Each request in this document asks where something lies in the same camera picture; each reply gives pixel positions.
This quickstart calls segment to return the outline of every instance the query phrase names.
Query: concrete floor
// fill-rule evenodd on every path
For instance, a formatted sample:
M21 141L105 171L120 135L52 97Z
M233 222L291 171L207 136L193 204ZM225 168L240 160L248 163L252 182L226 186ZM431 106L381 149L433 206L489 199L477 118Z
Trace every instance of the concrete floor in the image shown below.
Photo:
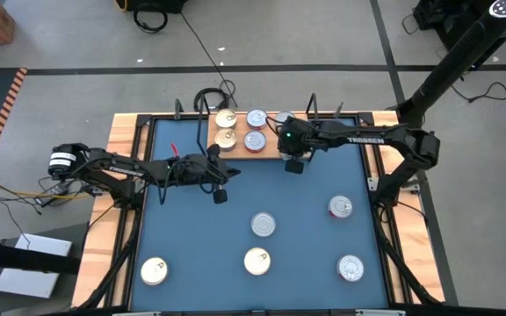
M398 65L438 62L435 50L441 43L434 32L407 35L401 29L401 19L416 3L379 0ZM147 35L111 0L7 0L5 7L18 29L15 41L0 47L0 67L209 65L178 15L170 15L163 32ZM317 5L308 0L201 0L190 1L184 13L217 63L386 64L366 0ZM506 63L506 44L495 56L497 63ZM426 75L400 73L405 95ZM231 73L226 78L235 82L235 98L244 110L303 109L312 92L328 110L342 101L345 110L381 110L395 103L387 72ZM473 73L457 87L475 96L494 81L506 84L506 72ZM197 91L219 82L216 74L29 75L0 139L0 183L38 190L53 146L82 141L104 147L114 113L171 111L176 97L191 109ZM442 141L439 165L428 175L459 303L506 308L506 101L468 104L449 90L428 112L425 128ZM87 222L91 203L45 208L42 216L21 204L12 211L26 232L37 233ZM0 238L17 235L0 205Z

